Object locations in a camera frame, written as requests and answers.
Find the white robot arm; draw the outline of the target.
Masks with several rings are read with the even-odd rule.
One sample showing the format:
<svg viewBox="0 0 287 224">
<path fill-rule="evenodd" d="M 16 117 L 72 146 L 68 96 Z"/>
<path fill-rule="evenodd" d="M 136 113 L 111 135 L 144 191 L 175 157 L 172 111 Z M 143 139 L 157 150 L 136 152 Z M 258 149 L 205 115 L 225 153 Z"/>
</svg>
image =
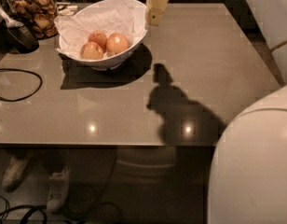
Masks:
<svg viewBox="0 0 287 224">
<path fill-rule="evenodd" d="M 285 86 L 246 107 L 212 156 L 206 224 L 287 224 L 287 0 L 246 0 Z"/>
</svg>

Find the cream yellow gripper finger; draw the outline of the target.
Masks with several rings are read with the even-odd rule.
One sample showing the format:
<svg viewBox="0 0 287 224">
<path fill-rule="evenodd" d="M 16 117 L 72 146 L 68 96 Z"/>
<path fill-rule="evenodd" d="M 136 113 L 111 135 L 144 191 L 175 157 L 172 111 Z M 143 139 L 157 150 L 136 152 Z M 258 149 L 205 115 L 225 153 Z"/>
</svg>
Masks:
<svg viewBox="0 0 287 224">
<path fill-rule="evenodd" d="M 169 0 L 146 0 L 146 21 L 149 25 L 158 26 Z"/>
</svg>

